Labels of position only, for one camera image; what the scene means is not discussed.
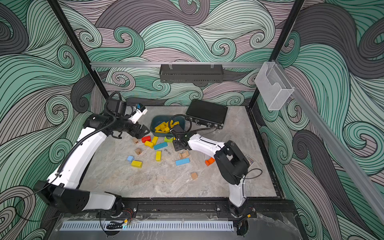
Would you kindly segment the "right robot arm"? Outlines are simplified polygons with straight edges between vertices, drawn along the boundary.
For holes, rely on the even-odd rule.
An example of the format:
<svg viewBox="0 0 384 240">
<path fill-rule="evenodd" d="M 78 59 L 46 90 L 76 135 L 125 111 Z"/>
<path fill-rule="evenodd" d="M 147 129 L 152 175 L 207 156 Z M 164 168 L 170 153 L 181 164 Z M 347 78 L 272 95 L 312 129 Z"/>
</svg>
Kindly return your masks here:
<svg viewBox="0 0 384 240">
<path fill-rule="evenodd" d="M 243 215 L 247 199 L 244 181 L 250 163 L 236 143 L 210 140 L 198 134 L 198 131 L 184 131 L 180 126 L 172 128 L 170 133 L 175 138 L 173 140 L 175 151 L 198 151 L 215 159 L 222 177 L 229 183 L 231 214 L 235 217 Z"/>
</svg>

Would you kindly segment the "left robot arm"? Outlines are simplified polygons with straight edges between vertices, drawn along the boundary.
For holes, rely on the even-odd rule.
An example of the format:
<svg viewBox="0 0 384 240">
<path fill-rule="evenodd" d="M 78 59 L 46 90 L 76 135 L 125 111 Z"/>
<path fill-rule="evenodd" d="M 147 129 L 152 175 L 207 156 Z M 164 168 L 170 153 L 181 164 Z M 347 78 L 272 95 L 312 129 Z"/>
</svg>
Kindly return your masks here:
<svg viewBox="0 0 384 240">
<path fill-rule="evenodd" d="M 141 139 L 150 132 L 138 123 L 147 108 L 137 104 L 129 115 L 126 108 L 126 102 L 108 99 L 101 114 L 92 114 L 86 119 L 79 138 L 57 170 L 34 186 L 34 191 L 46 204 L 71 214 L 106 211 L 117 218 L 123 213 L 125 206 L 121 196 L 83 191 L 79 187 L 93 156 L 107 137 L 118 132 Z"/>
</svg>

